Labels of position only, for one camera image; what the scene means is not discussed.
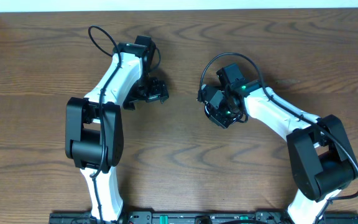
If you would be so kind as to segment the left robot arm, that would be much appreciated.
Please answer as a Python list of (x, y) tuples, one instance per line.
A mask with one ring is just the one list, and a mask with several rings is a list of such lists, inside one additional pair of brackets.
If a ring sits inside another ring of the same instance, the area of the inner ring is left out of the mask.
[(137, 101), (168, 99), (165, 82), (149, 75), (158, 51), (151, 37), (143, 35), (133, 43), (118, 43), (100, 82), (83, 98), (72, 97), (67, 103), (65, 154), (88, 185), (90, 223), (123, 221), (124, 202), (116, 172), (124, 149), (121, 111), (134, 110)]

